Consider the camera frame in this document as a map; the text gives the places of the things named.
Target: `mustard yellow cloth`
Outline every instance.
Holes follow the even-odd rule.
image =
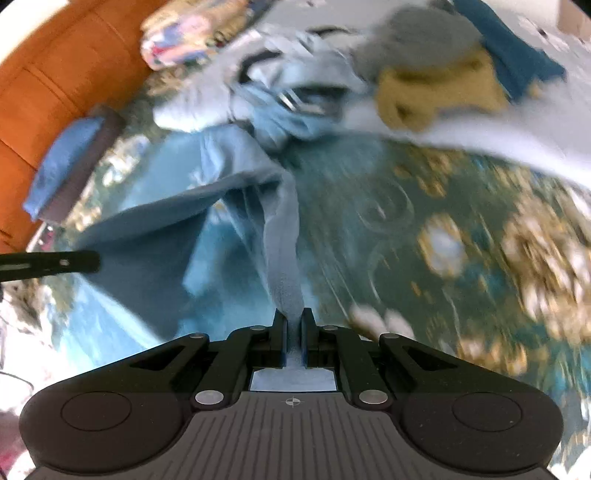
[[[427,128],[444,109],[476,107],[499,112],[509,106],[484,48],[444,68],[385,69],[375,96],[382,121],[392,129]]]

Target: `metal screw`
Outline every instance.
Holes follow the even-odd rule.
[[[217,405],[223,400],[223,393],[217,390],[203,390],[195,395],[195,400],[201,405]]]
[[[359,399],[368,405],[380,405],[388,401],[388,394],[381,390],[365,390],[359,394]]]

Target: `white wall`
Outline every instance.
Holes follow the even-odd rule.
[[[0,13],[0,62],[68,0],[14,0]]]
[[[513,10],[546,27],[558,23],[560,0],[485,0],[492,8]]]

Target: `dark brown cushion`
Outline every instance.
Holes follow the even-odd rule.
[[[125,127],[125,121],[116,111],[106,105],[97,105],[89,116],[102,116],[105,121],[86,152],[76,162],[66,181],[56,195],[41,211],[39,218],[50,223],[62,223],[80,198],[90,175],[105,152],[113,146]]]

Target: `orange sofa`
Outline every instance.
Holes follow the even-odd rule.
[[[21,205],[59,133],[97,103],[126,104],[150,70],[139,26],[167,0],[71,0],[0,64],[0,253],[38,227]]]

